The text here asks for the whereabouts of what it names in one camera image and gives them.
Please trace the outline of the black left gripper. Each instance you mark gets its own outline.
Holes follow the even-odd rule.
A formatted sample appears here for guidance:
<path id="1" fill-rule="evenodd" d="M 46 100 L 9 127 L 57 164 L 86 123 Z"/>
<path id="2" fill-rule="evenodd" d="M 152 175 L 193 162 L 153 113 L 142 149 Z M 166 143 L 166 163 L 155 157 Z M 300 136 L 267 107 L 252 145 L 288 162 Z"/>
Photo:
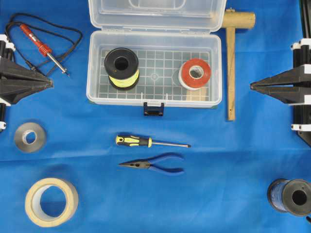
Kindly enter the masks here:
<path id="1" fill-rule="evenodd" d="M 53 81 L 45 75 L 28 70 L 11 61 L 15 45 L 9 42 L 7 35 L 0 35 L 0 76 L 13 80 L 38 81 L 42 84 L 0 84 L 0 132 L 6 129 L 6 107 L 17 104 L 21 99 L 53 87 Z"/>

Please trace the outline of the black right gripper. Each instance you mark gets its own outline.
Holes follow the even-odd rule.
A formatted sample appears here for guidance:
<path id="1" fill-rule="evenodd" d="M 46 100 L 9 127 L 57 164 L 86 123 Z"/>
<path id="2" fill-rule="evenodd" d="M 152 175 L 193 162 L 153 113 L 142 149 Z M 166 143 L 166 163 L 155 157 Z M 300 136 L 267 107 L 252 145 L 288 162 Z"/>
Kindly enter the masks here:
<path id="1" fill-rule="evenodd" d="M 303 38 L 291 45 L 293 69 L 250 84 L 250 89 L 275 98 L 284 104 L 294 104 L 292 130 L 308 145 L 311 144 L 311 40 Z M 305 70 L 308 79 L 305 81 Z M 295 84 L 297 87 L 274 85 Z"/>

